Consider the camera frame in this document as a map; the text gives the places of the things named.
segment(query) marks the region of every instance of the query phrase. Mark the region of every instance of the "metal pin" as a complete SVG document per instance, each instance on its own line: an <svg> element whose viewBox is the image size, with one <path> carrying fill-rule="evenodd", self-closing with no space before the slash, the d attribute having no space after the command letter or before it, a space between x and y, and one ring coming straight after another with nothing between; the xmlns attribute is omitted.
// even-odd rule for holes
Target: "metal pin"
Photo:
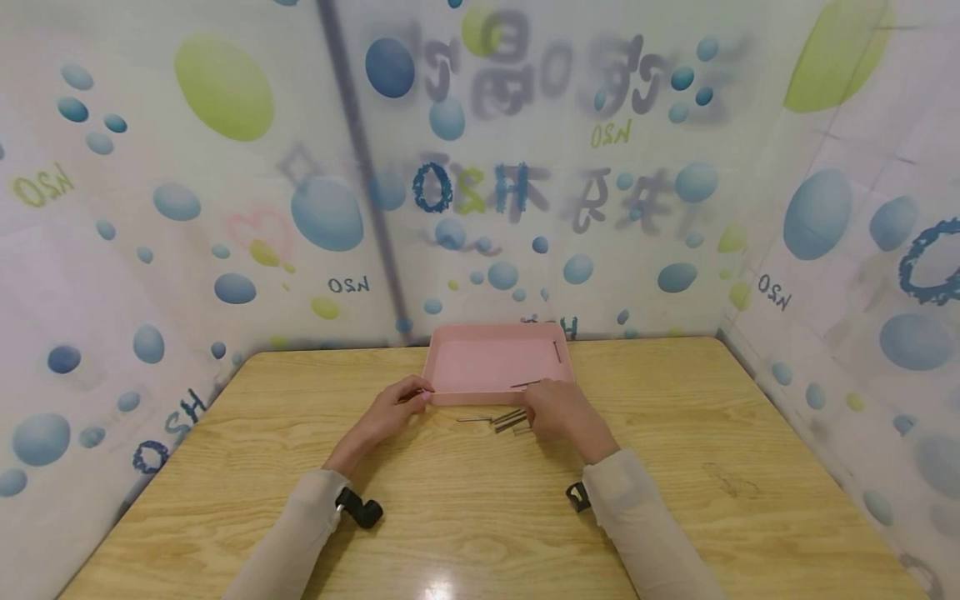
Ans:
<svg viewBox="0 0 960 600"><path fill-rule="evenodd" d="M527 412L527 411L524 410L524 409L522 409L522 408L518 408L518 409L516 409L515 411L510 411L510 412L507 413L506 415L500 415L500 416L497 417L496 419L490 421L490 423L496 425L497 423L501 423L501 422L503 422L503 421L505 421L505 420L512 419L513 417L516 417L516 416L519 415L520 413L525 413L525 412Z"/></svg>
<svg viewBox="0 0 960 600"><path fill-rule="evenodd" d="M527 420L527 416L526 416L526 415L524 415L523 417L520 417L519 419L508 420L508 421L505 422L505 423L500 423L499 425L497 425L497 426L493 429L493 433L500 433L500 432L503 431L504 429L510 429L510 428L513 427L514 425L516 425L516 424L518 424L518 423L522 423L522 422L524 422L525 420Z"/></svg>
<svg viewBox="0 0 960 600"><path fill-rule="evenodd" d="M525 386L525 385L533 385L533 384L535 384L535 383L540 383L540 380L538 379L537 381L527 381L526 383L517 383L516 385L512 385L512 386L510 386L510 387L511 387L511 389L513 389L513 388L522 388L522 387Z"/></svg>

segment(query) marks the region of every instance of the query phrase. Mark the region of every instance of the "forearm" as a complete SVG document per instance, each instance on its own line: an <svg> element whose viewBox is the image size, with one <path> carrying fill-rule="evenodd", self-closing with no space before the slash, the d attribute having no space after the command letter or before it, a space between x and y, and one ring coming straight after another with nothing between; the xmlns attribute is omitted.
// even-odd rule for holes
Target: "forearm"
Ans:
<svg viewBox="0 0 960 600"><path fill-rule="evenodd" d="M224 600L300 600L317 557L337 528L336 499L349 484L329 469L312 470L233 579Z"/></svg>
<svg viewBox="0 0 960 600"><path fill-rule="evenodd" d="M584 485L597 523L643 600L726 598L632 450L587 466Z"/></svg>

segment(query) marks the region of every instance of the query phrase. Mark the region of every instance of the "wooden table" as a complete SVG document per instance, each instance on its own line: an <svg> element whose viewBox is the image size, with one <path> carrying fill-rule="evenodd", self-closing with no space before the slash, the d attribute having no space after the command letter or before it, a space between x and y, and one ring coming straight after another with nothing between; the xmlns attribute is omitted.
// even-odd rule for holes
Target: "wooden table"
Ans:
<svg viewBox="0 0 960 600"><path fill-rule="evenodd" d="M575 342L570 353L731 599L924 598L719 342ZM219 598L300 475L425 356L254 356L62 598ZM564 498L582 472L575 453L456 422L489 414L431 408L380 446L354 483L385 517L371 532L345 515L304 597L634 598L592 512Z"/></svg>

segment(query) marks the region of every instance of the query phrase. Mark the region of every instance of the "blue circle print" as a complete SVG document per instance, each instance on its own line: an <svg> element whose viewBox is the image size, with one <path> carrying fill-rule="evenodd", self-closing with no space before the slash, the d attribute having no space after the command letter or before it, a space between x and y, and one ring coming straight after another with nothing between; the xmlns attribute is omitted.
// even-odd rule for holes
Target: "blue circle print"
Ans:
<svg viewBox="0 0 960 600"><path fill-rule="evenodd" d="M774 379L777 380L777 383L781 385L790 385L793 383L793 369L790 369L790 365L786 363L774 363L770 371L773 372Z"/></svg>
<svg viewBox="0 0 960 600"><path fill-rule="evenodd" d="M520 279L520 272L505 260L494 262L487 270L487 280L498 290L509 290Z"/></svg>
<svg viewBox="0 0 960 600"><path fill-rule="evenodd" d="M363 219L353 192L326 178L302 183L290 201L294 224L315 246L346 252L363 241Z"/></svg>
<svg viewBox="0 0 960 600"><path fill-rule="evenodd" d="M894 417L894 429L902 436L905 436L917 424L917 418L913 415L896 415Z"/></svg>
<svg viewBox="0 0 960 600"><path fill-rule="evenodd" d="M33 415L13 430L12 444L18 459L31 467L45 467L70 445L70 423L55 413Z"/></svg>
<svg viewBox="0 0 960 600"><path fill-rule="evenodd" d="M148 265L154 262L154 251L150 250L146 246L141 246L136 249L136 257L140 259L141 262L145 262Z"/></svg>
<svg viewBox="0 0 960 600"><path fill-rule="evenodd" d="M674 180L674 191L686 203L701 203L717 189L720 176L716 169L703 162L686 165Z"/></svg>
<svg viewBox="0 0 960 600"><path fill-rule="evenodd" d="M447 95L430 107L430 129L440 139L452 142L464 134L467 118L464 107L453 96Z"/></svg>
<svg viewBox="0 0 960 600"><path fill-rule="evenodd" d="M164 183L154 190L154 206L173 221L190 221L200 216L200 200L178 183Z"/></svg>
<svg viewBox="0 0 960 600"><path fill-rule="evenodd" d="M917 216L917 203L912 198L895 198L874 213L870 220L870 237L884 252L896 250L910 238Z"/></svg>
<svg viewBox="0 0 960 600"><path fill-rule="evenodd" d="M140 394L137 392L124 392L117 398L117 408L120 409L121 413L129 413L130 411L136 410L136 407L140 405Z"/></svg>
<svg viewBox="0 0 960 600"><path fill-rule="evenodd" d="M114 133L123 133L127 130L127 122L119 114L110 113L104 117L104 125Z"/></svg>
<svg viewBox="0 0 960 600"><path fill-rule="evenodd" d="M163 358L163 351L163 336L153 325L141 325L133 334L133 353L143 362L155 365Z"/></svg>
<svg viewBox="0 0 960 600"><path fill-rule="evenodd" d="M814 173L794 192L783 216L783 243L801 260L833 250L847 230L853 192L836 169Z"/></svg>
<svg viewBox="0 0 960 600"><path fill-rule="evenodd" d="M80 445L84 448L92 448L100 445L100 442L107 436L107 430L103 427L87 427L80 432Z"/></svg>
<svg viewBox="0 0 960 600"><path fill-rule="evenodd" d="M616 176L616 186L624 192L627 191L634 186L634 174L621 173Z"/></svg>
<svg viewBox="0 0 960 600"><path fill-rule="evenodd" d="M117 230L110 221L101 219L97 221L97 233L107 241L112 240L117 235Z"/></svg>
<svg viewBox="0 0 960 600"><path fill-rule="evenodd" d="M80 351L72 346L57 346L47 354L50 371L65 375L80 366Z"/></svg>
<svg viewBox="0 0 960 600"><path fill-rule="evenodd" d="M660 270L657 285L667 294L679 294L693 284L697 278L697 268L688 262L675 262Z"/></svg>
<svg viewBox="0 0 960 600"><path fill-rule="evenodd" d="M894 524L894 511L890 507L890 502L888 502L880 492L874 492L873 490L864 492L863 503L866 505L870 515L880 524L886 525L887 527Z"/></svg>
<svg viewBox="0 0 960 600"><path fill-rule="evenodd" d="M704 243L703 233L689 233L685 240L688 248L700 248Z"/></svg>
<svg viewBox="0 0 960 600"><path fill-rule="evenodd" d="M440 314L442 310L444 310L444 305L436 298L431 298L423 303L423 312L428 315Z"/></svg>
<svg viewBox="0 0 960 600"><path fill-rule="evenodd" d="M447 250L460 250L467 241L467 232L460 222L452 217L444 217L434 229L437 243Z"/></svg>
<svg viewBox="0 0 960 600"><path fill-rule="evenodd" d="M880 349L898 367L930 371L953 355L953 338L946 327L926 315L906 313L883 324Z"/></svg>
<svg viewBox="0 0 960 600"><path fill-rule="evenodd" d="M677 67L670 76L670 85L677 91L684 91L693 85L693 69L688 66Z"/></svg>
<svg viewBox="0 0 960 600"><path fill-rule="evenodd" d="M533 248L537 254L546 254L550 250L550 242L542 235L538 235L534 238Z"/></svg>
<svg viewBox="0 0 960 600"><path fill-rule="evenodd" d="M78 64L65 64L60 69L60 74L63 76L63 80L71 87L81 91L86 91L93 87L93 76Z"/></svg>
<svg viewBox="0 0 960 600"><path fill-rule="evenodd" d="M697 58L703 62L713 60L720 51L720 40L715 36L707 36L697 44Z"/></svg>
<svg viewBox="0 0 960 600"><path fill-rule="evenodd" d="M74 123L82 123L90 116L90 111L86 109L84 103L71 96L57 100L57 110L64 119Z"/></svg>
<svg viewBox="0 0 960 600"><path fill-rule="evenodd" d="M960 442L947 436L928 436L913 450L913 460L924 481L938 493L960 500Z"/></svg>
<svg viewBox="0 0 960 600"><path fill-rule="evenodd" d="M382 37L367 50L367 79L387 98L399 98L414 84L414 59L399 41Z"/></svg>
<svg viewBox="0 0 960 600"><path fill-rule="evenodd" d="M593 260L586 254L574 254L564 265L564 279L567 283L580 285L593 275Z"/></svg>
<svg viewBox="0 0 960 600"><path fill-rule="evenodd" d="M100 156L113 152L113 140L105 133L90 132L86 135L86 147Z"/></svg>
<svg viewBox="0 0 960 600"><path fill-rule="evenodd" d="M827 406L827 394L819 383L806 386L806 404L815 411Z"/></svg>
<svg viewBox="0 0 960 600"><path fill-rule="evenodd" d="M380 210L397 210L407 199L406 185L393 171L381 173L370 181L370 199Z"/></svg>
<svg viewBox="0 0 960 600"><path fill-rule="evenodd" d="M27 473L22 468L11 468L0 475L0 497L15 496L27 487Z"/></svg>
<svg viewBox="0 0 960 600"><path fill-rule="evenodd" d="M666 113L668 119L673 124L680 124L690 115L690 105L686 102L675 102Z"/></svg>
<svg viewBox="0 0 960 600"><path fill-rule="evenodd" d="M239 273L224 273L214 282L213 293L227 304L246 304L256 298L256 287Z"/></svg>
<svg viewBox="0 0 960 600"><path fill-rule="evenodd" d="M694 97L694 100L697 102L698 107L705 107L710 104L710 101L713 100L713 88L709 85L701 87L697 91L697 95Z"/></svg>

